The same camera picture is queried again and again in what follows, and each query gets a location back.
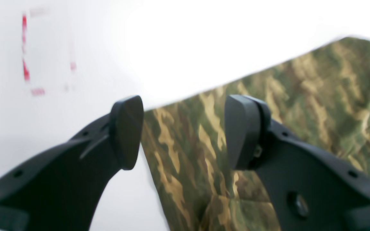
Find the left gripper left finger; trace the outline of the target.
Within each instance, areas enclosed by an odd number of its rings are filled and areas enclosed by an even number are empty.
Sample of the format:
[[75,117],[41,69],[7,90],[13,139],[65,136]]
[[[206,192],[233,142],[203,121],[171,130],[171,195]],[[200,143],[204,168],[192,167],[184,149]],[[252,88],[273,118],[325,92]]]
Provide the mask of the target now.
[[0,177],[0,230],[88,231],[109,180],[137,162],[140,96],[117,101],[69,141]]

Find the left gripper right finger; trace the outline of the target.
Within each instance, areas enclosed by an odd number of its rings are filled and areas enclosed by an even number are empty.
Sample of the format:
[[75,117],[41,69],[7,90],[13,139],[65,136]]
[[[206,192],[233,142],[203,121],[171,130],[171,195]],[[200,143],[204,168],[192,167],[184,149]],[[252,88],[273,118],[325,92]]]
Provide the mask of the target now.
[[300,141],[257,98],[228,95],[224,114],[230,167],[258,175],[281,230],[370,231],[366,174]]

